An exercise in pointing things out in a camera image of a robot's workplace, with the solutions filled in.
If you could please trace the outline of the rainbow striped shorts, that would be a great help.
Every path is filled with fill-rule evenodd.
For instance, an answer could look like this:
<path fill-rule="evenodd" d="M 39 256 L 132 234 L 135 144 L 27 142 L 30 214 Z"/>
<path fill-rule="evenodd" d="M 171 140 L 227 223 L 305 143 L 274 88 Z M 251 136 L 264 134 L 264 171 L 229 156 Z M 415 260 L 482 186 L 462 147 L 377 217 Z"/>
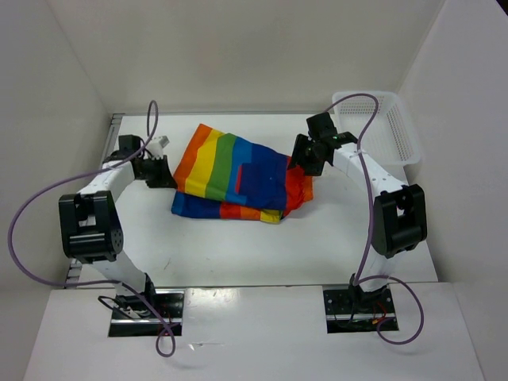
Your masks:
<path fill-rule="evenodd" d="M 171 212 L 196 219 L 280 223 L 314 197 L 290 157 L 208 125 L 197 127 L 174 173 Z"/>

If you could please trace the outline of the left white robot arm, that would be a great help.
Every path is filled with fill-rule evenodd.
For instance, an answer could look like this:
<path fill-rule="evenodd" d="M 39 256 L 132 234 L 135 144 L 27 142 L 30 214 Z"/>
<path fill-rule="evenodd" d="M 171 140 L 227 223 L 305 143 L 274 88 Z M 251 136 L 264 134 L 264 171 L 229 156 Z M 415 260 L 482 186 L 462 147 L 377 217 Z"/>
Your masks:
<path fill-rule="evenodd" d="M 157 311 L 159 299 L 149 275 L 125 253 L 116 201 L 136 180 L 149 188 L 177 184 L 164 154 L 168 138 L 154 137 L 146 148 L 143 143 L 139 136 L 119 136 L 118 150 L 104 159 L 101 173 L 78 193 L 60 198 L 59 215 L 64 254 L 113 281 L 120 307 L 146 318 Z"/>

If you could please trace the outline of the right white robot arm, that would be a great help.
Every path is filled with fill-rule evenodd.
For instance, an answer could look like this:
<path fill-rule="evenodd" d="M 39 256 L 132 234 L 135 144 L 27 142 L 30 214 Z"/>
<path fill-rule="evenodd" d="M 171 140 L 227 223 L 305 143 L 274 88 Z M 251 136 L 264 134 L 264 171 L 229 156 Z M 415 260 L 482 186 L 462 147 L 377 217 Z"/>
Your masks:
<path fill-rule="evenodd" d="M 402 254 L 426 239 L 425 193 L 420 186 L 409 186 L 386 171 L 354 135 L 339 133 L 329 113 L 309 117 L 306 123 L 308 133 L 297 135 L 288 167 L 317 177 L 330 164 L 368 197 L 368 239 L 348 285 L 349 305 L 365 312 L 381 297 Z"/>

